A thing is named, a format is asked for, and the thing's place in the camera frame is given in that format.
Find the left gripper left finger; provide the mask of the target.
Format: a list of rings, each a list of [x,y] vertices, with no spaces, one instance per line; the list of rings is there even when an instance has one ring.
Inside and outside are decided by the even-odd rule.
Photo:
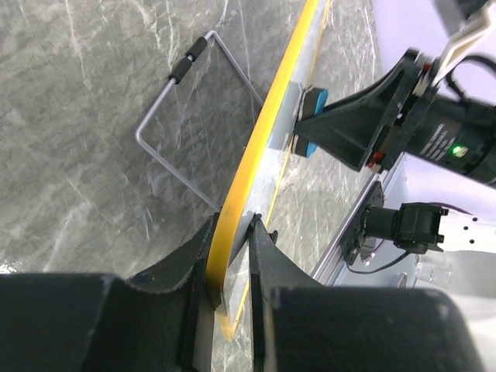
[[[208,371],[214,309],[205,267],[217,218],[129,279],[4,274],[3,371]]]

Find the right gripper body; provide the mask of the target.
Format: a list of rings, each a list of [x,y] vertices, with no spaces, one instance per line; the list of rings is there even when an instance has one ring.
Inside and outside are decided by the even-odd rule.
[[[444,80],[454,93],[439,93],[436,64],[407,50],[375,85],[367,102],[367,165],[385,171],[402,153],[495,186],[495,106],[469,98],[452,74]]]

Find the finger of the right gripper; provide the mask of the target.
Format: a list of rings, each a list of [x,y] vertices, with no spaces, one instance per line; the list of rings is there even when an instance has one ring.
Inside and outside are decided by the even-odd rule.
[[[327,105],[324,114],[344,114],[366,107],[374,107],[389,102],[396,93],[411,89],[418,73],[418,60],[421,53],[407,49],[400,60],[378,81],[368,88]]]
[[[318,147],[354,171],[369,160],[384,128],[379,114],[324,114],[294,126],[294,154],[308,158]]]

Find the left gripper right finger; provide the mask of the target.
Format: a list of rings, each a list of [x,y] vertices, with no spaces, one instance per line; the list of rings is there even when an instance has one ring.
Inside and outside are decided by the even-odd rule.
[[[327,287],[249,224],[255,371],[482,371],[464,318],[441,291]]]

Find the yellow framed whiteboard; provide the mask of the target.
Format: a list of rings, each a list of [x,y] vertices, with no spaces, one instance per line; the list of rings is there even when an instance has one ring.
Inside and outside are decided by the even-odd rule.
[[[236,334],[250,283],[247,230],[256,214],[264,223],[270,220],[330,7],[329,1],[305,3],[219,214],[206,283],[216,321],[228,341]]]

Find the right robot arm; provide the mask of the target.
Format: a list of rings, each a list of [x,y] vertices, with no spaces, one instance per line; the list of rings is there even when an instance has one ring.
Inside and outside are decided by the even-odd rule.
[[[324,88],[302,96],[292,152],[309,157],[320,148],[354,171],[390,170],[409,153],[472,181],[495,185],[495,107],[467,97],[453,78],[463,63],[494,70],[472,49],[495,27],[489,1],[437,1],[449,33],[440,57],[407,50],[379,81],[332,104]],[[368,263],[370,241],[391,242],[404,256],[429,251],[494,252],[495,224],[435,202],[385,208],[377,185],[366,194],[337,243],[345,264]]]

